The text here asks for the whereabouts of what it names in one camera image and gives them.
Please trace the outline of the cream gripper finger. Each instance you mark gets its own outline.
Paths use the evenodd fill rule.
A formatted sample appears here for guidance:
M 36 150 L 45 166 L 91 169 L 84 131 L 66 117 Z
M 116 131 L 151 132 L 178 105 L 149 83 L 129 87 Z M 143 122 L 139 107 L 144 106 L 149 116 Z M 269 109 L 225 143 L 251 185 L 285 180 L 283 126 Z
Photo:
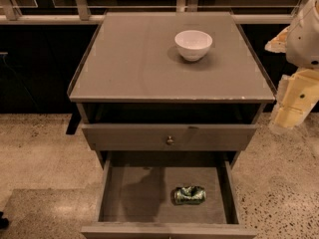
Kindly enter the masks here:
M 319 102 L 319 70 L 299 68 L 283 75 L 271 113 L 271 130 L 290 130 L 301 125 Z
M 286 38 L 289 28 L 280 31 L 273 39 L 268 41 L 264 49 L 271 53 L 286 53 Z

